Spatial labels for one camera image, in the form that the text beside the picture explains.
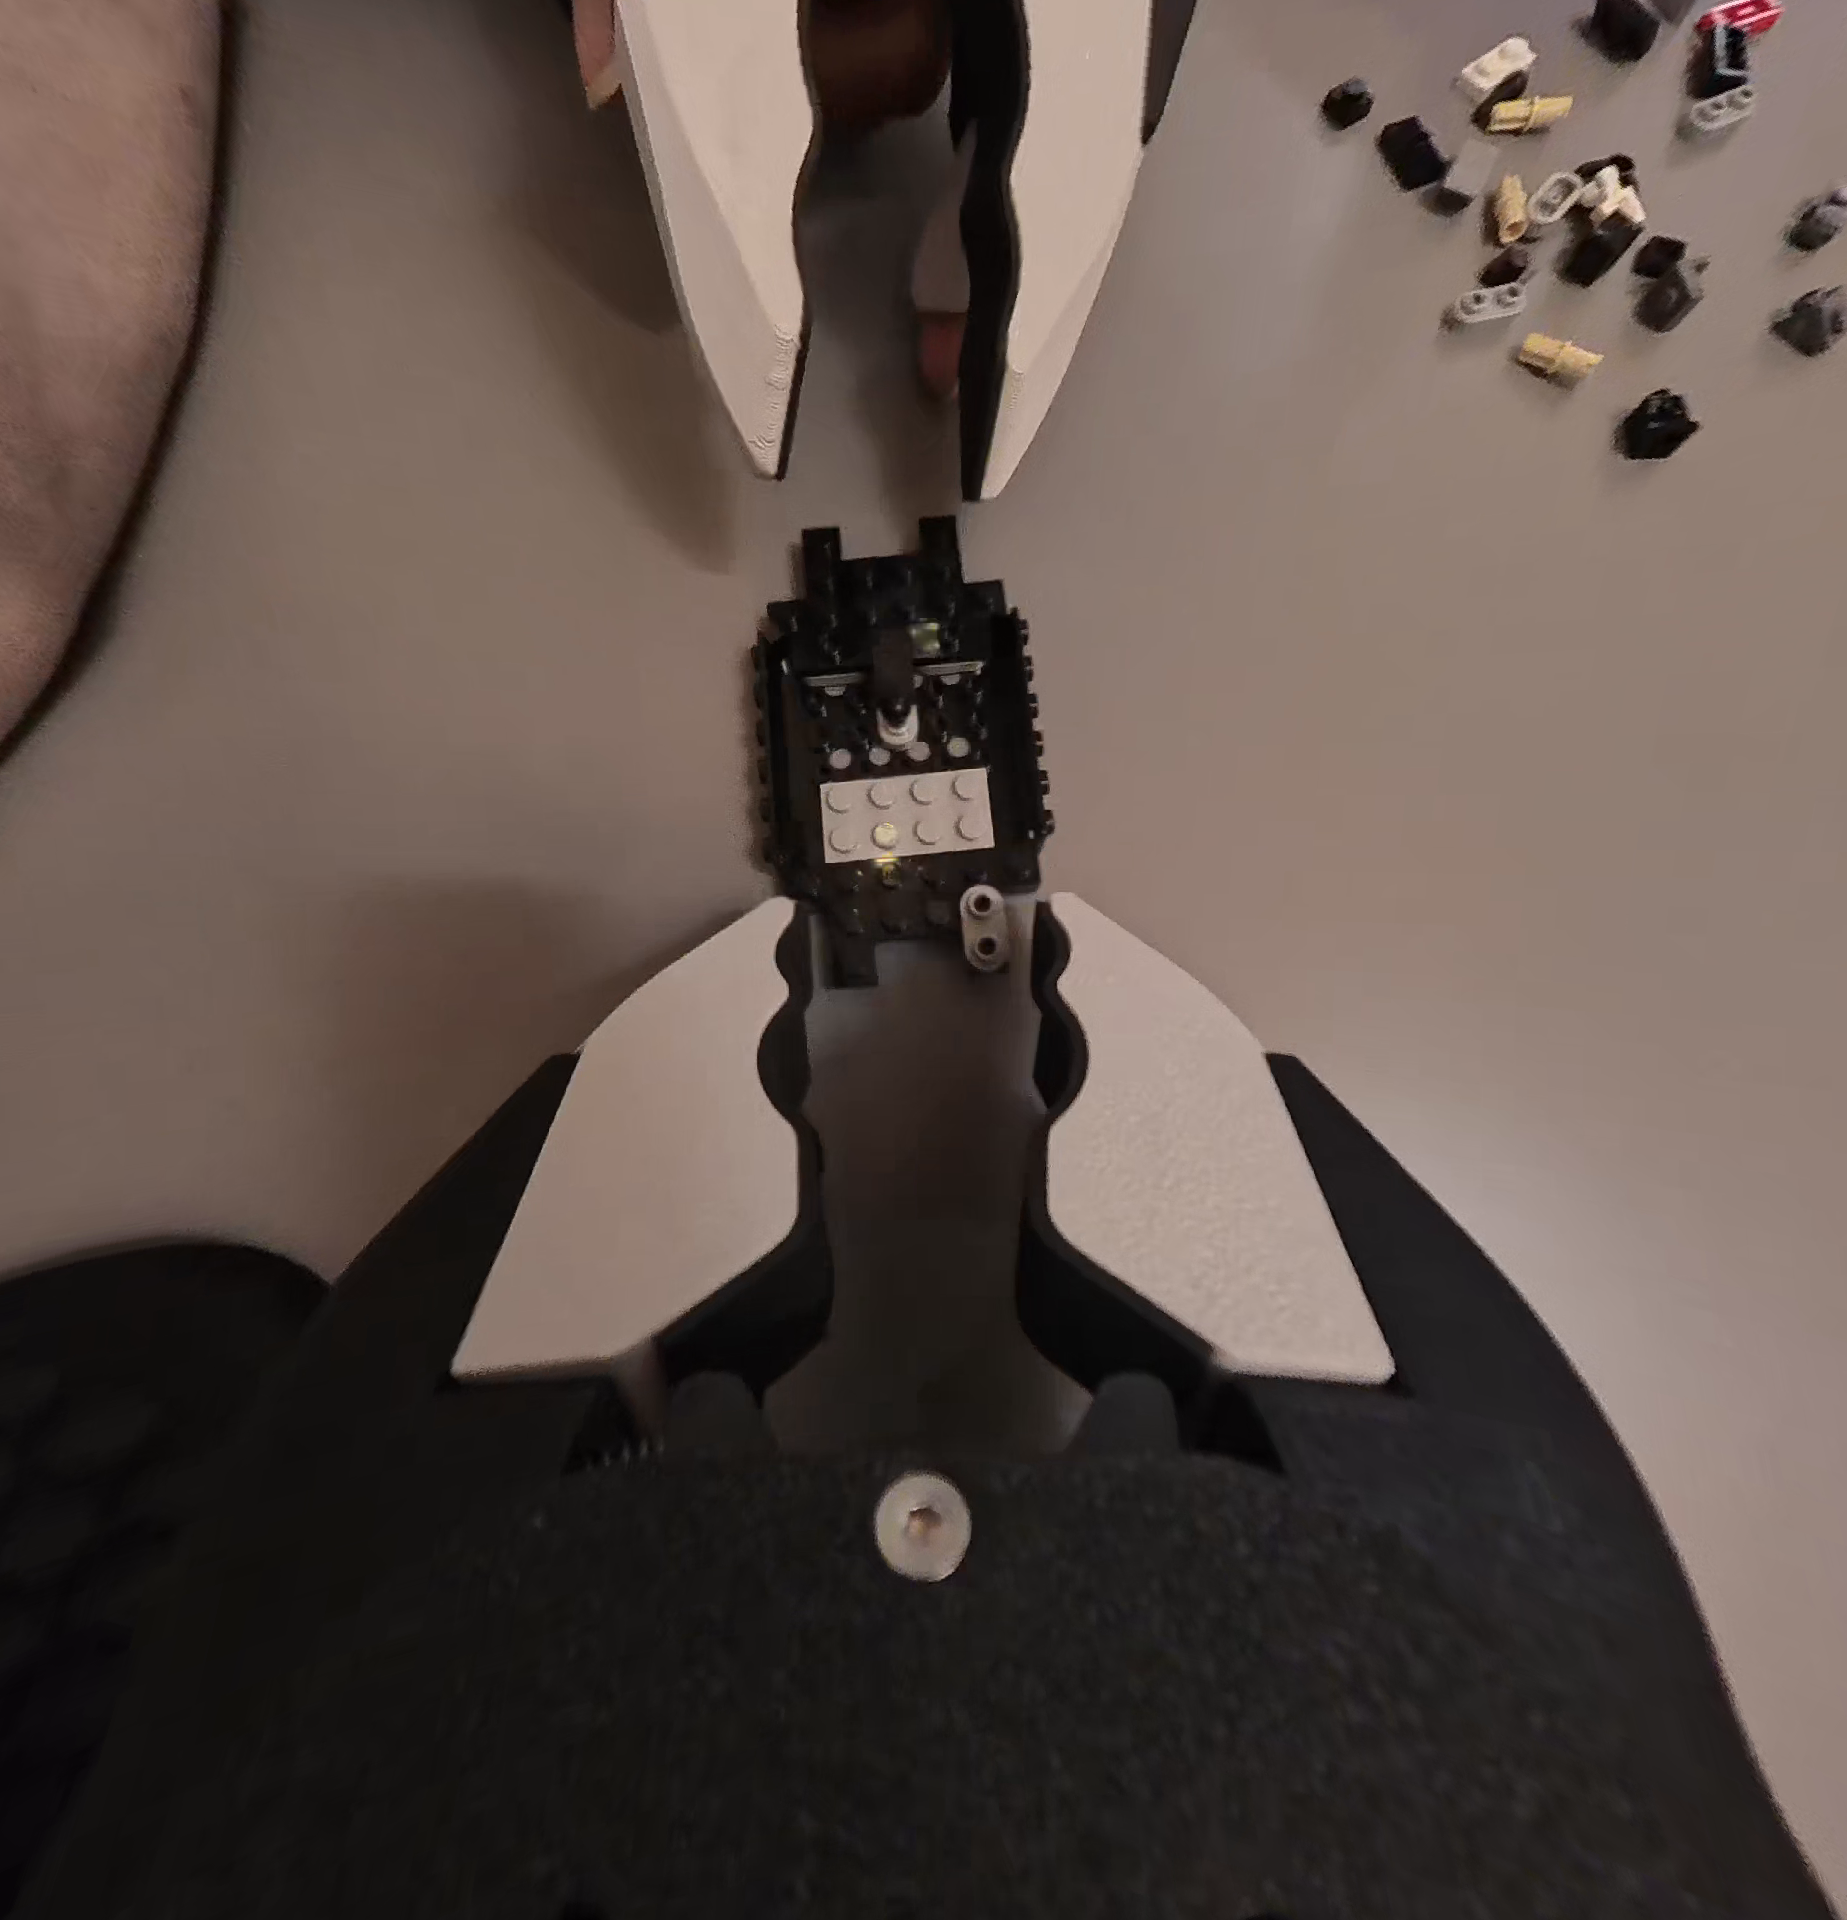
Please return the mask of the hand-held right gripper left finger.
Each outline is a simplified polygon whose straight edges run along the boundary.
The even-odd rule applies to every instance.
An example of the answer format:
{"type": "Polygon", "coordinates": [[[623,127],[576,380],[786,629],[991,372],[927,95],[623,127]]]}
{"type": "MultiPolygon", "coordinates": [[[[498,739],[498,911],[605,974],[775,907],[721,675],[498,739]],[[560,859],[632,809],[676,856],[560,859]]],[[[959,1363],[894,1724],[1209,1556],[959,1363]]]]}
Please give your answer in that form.
{"type": "Polygon", "coordinates": [[[783,1378],[835,1257],[809,1089],[809,924],[786,897],[647,977],[581,1042],[453,1378],[783,1378]]]}

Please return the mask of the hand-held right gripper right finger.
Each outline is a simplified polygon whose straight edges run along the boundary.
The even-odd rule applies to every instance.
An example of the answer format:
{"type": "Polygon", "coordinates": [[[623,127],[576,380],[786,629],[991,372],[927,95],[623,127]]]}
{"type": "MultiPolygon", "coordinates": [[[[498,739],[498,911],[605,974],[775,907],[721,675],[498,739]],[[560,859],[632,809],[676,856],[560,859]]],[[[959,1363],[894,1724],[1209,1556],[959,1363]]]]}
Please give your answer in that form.
{"type": "Polygon", "coordinates": [[[1056,892],[1032,931],[1042,1115],[1014,1315],[1077,1385],[1391,1385],[1393,1356],[1250,1027],[1056,892]]]}

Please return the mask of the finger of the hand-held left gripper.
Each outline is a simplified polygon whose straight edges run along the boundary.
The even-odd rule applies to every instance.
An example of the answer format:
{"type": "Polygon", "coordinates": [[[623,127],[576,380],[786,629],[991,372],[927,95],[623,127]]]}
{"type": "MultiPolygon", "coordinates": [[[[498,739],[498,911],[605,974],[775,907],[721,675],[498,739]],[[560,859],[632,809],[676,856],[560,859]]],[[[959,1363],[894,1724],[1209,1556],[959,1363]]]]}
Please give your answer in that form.
{"type": "Polygon", "coordinates": [[[615,4],[675,299],[750,465],[786,476],[809,342],[795,211],[819,151],[799,4],[615,4]]]}
{"type": "Polygon", "coordinates": [[[1077,357],[1148,144],[1151,4],[959,4],[962,493],[1006,491],[1077,357]]]}

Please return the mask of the black toy brick car chassis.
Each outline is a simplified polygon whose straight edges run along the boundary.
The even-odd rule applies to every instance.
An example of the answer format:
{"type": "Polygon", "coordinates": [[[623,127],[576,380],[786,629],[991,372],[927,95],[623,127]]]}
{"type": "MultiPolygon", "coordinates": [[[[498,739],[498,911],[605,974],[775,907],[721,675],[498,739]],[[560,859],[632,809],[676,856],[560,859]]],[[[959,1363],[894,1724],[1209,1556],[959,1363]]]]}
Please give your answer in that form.
{"type": "Polygon", "coordinates": [[[1028,620],[964,571],[954,516],[883,555],[805,530],[747,670],[757,853],[835,985],[876,985],[886,948],[962,953],[972,883],[1009,911],[1040,892],[1056,809],[1028,620]]]}

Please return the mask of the grey desk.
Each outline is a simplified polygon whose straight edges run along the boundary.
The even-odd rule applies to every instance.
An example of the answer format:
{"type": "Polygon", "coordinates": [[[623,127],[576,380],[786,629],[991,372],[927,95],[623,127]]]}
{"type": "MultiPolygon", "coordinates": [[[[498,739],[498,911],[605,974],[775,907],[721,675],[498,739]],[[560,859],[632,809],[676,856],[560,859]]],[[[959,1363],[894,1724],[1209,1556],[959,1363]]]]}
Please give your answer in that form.
{"type": "MultiPolygon", "coordinates": [[[[1032,620],[1049,881],[1290,1048],[1560,1333],[1847,1915],[1847,4],[1673,135],[1578,4],[1203,4],[1074,370],[964,552],[1032,620]],[[1710,257],[1442,331],[1491,255],[1375,158],[1528,37],[1546,172],[1710,257]],[[1318,122],[1359,77],[1375,112],[1318,122]],[[1578,389],[1511,364],[1554,333],[1578,389]],[[1702,429],[1629,463],[1669,386],[1702,429]]],[[[79,678],[0,768],[0,1274],[147,1236],[337,1274],[757,892],[742,650],[792,542],[910,538],[941,129],[827,158],[783,485],[675,317],[552,7],[250,4],[210,320],[79,678]]]]}

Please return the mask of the person's left hand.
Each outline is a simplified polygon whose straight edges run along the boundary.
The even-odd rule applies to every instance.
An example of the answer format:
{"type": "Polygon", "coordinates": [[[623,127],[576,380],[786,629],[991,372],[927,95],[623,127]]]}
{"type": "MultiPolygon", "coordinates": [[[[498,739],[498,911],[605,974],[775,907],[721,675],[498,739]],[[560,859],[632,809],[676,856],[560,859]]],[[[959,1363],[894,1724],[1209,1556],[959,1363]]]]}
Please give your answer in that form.
{"type": "MultiPolygon", "coordinates": [[[[808,71],[825,132],[866,138],[937,103],[952,68],[947,4],[809,4],[808,71]]],[[[941,403],[959,394],[969,279],[962,241],[968,153],[954,160],[910,259],[915,380],[941,403]]]]}

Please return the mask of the pile of loose toy bricks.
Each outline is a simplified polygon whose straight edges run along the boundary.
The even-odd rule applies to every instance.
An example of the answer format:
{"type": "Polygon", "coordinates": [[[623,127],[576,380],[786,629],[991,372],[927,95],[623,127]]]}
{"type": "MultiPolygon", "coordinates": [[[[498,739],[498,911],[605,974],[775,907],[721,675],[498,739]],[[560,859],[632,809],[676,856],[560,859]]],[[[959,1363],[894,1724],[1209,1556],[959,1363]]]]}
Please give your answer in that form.
{"type": "MultiPolygon", "coordinates": [[[[1687,144],[1719,144],[1758,107],[1757,58],[1789,4],[1589,4],[1584,41],[1611,64],[1641,64],[1672,30],[1687,30],[1684,82],[1673,135],[1687,144]]],[[[1458,219],[1479,211],[1491,255],[1475,279],[1442,311],[1442,331],[1499,326],[1528,310],[1543,244],[1554,237],[1554,276],[1581,294],[1616,265],[1631,279],[1629,317],[1652,339],[1673,333],[1706,299],[1710,257],[1652,224],[1641,167],[1625,151],[1546,172],[1534,188],[1521,172],[1515,142],[1546,132],[1576,109],[1565,90],[1534,88],[1537,53],[1528,37],[1502,37],[1455,73],[1462,103],[1462,142],[1442,138],[1421,115],[1375,129],[1375,158],[1391,181],[1425,208],[1458,219]]],[[[1345,77],[1318,103],[1322,127],[1358,129],[1375,112],[1366,79],[1345,77]]],[[[1831,181],[1797,203],[1779,241],[1792,257],[1826,251],[1847,231],[1847,181],[1831,181]]],[[[1847,339],[1847,288],[1803,288],[1769,326],[1770,339],[1816,360],[1847,339]]],[[[1554,333],[1525,333],[1511,364],[1558,389],[1578,385],[1606,355],[1554,333]]],[[[1663,463],[1702,421],[1676,389],[1639,396],[1611,429],[1629,463],[1663,463]]]]}

